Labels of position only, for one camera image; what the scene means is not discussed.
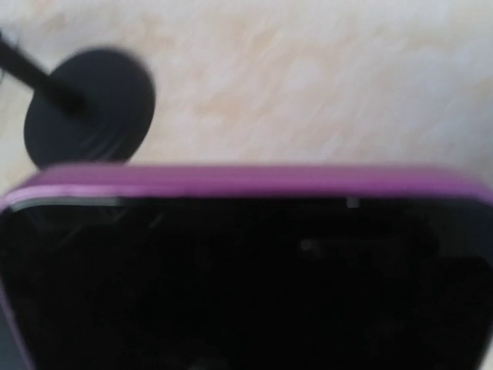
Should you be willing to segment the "black phone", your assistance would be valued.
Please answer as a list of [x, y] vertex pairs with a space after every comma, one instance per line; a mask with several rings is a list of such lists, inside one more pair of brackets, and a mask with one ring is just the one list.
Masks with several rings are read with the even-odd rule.
[[65, 165], [1, 198], [3, 369], [480, 369], [492, 191], [391, 166]]

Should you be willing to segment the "black tripod stand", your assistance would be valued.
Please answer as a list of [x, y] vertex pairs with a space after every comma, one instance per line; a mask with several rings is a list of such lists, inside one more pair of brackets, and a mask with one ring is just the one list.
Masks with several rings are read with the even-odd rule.
[[5, 40], [1, 69], [33, 91], [23, 138], [39, 169], [124, 162], [142, 145], [156, 106], [149, 70], [117, 48], [81, 51], [45, 72]]

